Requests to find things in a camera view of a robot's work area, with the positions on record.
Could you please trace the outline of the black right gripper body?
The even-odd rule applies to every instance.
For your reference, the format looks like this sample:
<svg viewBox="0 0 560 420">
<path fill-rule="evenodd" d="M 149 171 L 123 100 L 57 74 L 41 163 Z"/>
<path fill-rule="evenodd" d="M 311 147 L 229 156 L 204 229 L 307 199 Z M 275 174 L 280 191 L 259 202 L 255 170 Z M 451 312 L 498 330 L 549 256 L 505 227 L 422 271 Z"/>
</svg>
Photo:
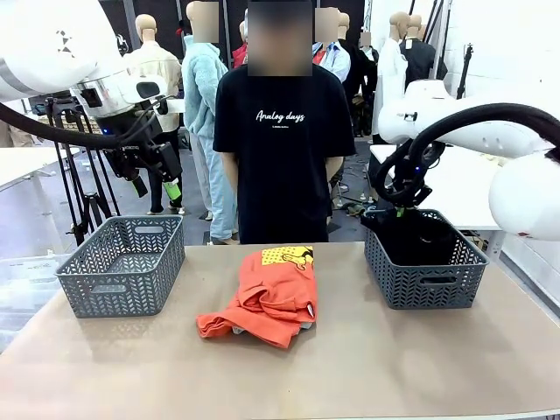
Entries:
<svg viewBox="0 0 560 420">
<path fill-rule="evenodd" d="M 423 167 L 396 167 L 390 201 L 397 207 L 418 207 L 433 192 L 426 185 L 427 169 Z"/>
</svg>

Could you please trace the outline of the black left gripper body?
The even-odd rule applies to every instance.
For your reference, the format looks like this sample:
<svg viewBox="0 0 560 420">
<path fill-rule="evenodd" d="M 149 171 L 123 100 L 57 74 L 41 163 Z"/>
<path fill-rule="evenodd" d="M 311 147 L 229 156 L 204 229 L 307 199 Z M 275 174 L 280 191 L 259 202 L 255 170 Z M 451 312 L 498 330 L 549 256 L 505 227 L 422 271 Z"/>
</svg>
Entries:
<svg viewBox="0 0 560 420">
<path fill-rule="evenodd" d="M 162 137 L 157 113 L 131 110 L 123 114 L 107 116 L 101 119 L 101 133 L 105 136 L 124 136 L 125 140 L 116 149 L 106 149 L 108 159 L 115 175 L 132 180 L 137 177 L 139 168 L 150 174 L 166 178 L 165 160 L 162 147 L 166 140 Z"/>
</svg>

